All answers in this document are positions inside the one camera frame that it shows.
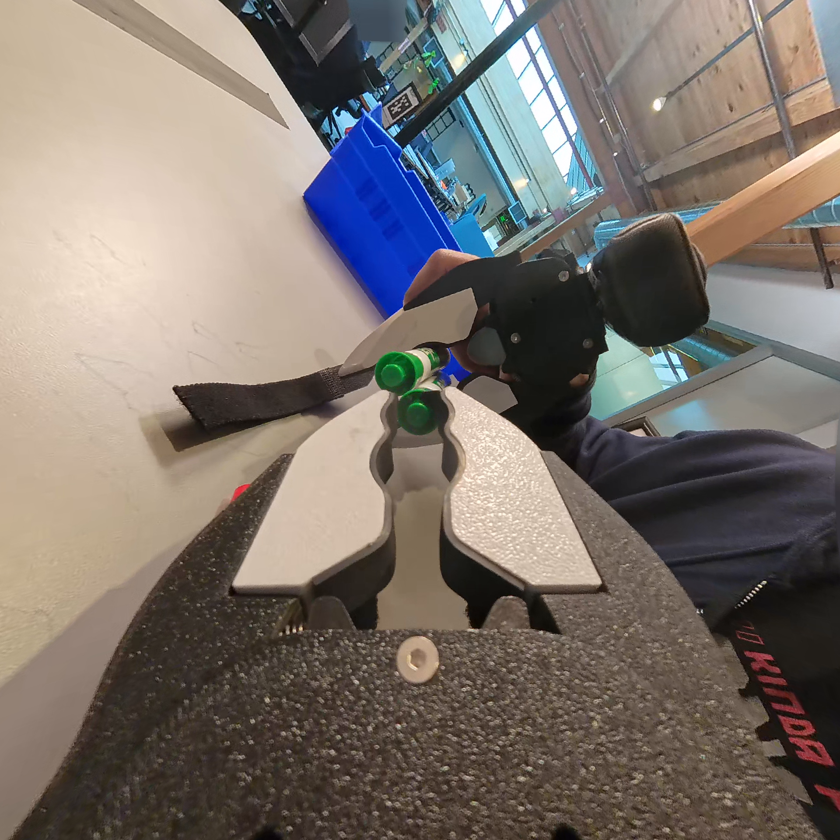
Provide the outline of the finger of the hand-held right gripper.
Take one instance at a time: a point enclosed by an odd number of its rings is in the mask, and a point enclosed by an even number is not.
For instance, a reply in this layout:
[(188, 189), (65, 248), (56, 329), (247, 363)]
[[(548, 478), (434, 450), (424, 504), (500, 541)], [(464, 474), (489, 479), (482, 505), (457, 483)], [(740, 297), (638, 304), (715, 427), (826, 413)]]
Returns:
[(464, 289), (412, 309), (401, 309), (371, 332), (350, 353), (338, 376), (355, 375), (375, 367), (386, 353), (466, 340), (478, 306), (473, 290)]
[(484, 375), (471, 375), (457, 385), (464, 394), (457, 399), (461, 424), (519, 424), (518, 401), (509, 384)]

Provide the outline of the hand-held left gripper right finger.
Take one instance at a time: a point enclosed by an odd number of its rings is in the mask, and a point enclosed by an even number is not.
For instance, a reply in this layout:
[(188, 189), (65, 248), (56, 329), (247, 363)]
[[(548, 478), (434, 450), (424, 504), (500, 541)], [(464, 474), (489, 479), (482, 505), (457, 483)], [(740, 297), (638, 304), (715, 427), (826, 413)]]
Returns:
[(602, 577), (539, 447), (506, 418), (444, 389), (442, 575), (480, 617), (504, 596), (591, 594)]

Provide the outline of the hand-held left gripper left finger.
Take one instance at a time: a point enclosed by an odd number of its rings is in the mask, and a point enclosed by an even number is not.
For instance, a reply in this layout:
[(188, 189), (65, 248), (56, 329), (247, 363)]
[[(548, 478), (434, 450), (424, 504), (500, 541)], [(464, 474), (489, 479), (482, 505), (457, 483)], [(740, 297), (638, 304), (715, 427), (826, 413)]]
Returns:
[(396, 567), (396, 397), (377, 391), (322, 426), (292, 456), (233, 580), (237, 595), (338, 598), (365, 607)]

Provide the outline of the green dry erase marker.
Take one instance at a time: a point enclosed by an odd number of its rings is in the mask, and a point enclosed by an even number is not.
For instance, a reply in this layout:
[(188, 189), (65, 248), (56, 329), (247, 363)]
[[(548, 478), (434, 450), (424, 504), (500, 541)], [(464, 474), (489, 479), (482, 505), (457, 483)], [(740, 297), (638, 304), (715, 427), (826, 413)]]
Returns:
[(441, 391), (441, 385), (431, 382), (402, 395), (397, 405), (399, 427), (415, 436), (435, 432), (438, 429)]
[(446, 348), (422, 346), (385, 353), (374, 367), (374, 382), (386, 392), (403, 396), (433, 379), (450, 360)]

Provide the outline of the blue plastic bin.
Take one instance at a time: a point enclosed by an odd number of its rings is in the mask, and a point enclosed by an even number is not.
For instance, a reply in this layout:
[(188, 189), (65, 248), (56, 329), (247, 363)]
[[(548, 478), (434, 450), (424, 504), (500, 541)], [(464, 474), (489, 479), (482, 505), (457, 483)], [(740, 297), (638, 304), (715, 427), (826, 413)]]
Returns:
[(332, 150), (303, 199), (325, 238), (389, 318), (439, 249), (491, 257), (471, 216), (450, 224), (421, 179), (401, 162), (403, 150), (382, 127), (382, 107), (363, 115)]

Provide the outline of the wooden roof beam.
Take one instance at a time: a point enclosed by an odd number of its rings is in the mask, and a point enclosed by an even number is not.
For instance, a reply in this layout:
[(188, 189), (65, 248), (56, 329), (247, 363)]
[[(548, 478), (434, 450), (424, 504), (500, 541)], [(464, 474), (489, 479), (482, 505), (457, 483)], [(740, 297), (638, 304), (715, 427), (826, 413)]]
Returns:
[(795, 157), (686, 226), (708, 266), (839, 195), (839, 133)]

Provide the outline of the black lamp pole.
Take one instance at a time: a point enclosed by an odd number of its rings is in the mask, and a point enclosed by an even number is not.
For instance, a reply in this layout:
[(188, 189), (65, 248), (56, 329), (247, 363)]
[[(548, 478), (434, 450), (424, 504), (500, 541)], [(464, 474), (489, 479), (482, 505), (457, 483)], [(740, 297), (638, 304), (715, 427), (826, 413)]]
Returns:
[(515, 17), (501, 34), (484, 48), (478, 56), (465, 66), (443, 92), (424, 104), (415, 117), (395, 136), (394, 141), (400, 148), (406, 147), (449, 106), (451, 106), (469, 87), (471, 87), (489, 68), (506, 55), (527, 32), (549, 15), (560, 4), (559, 1), (537, 1)]

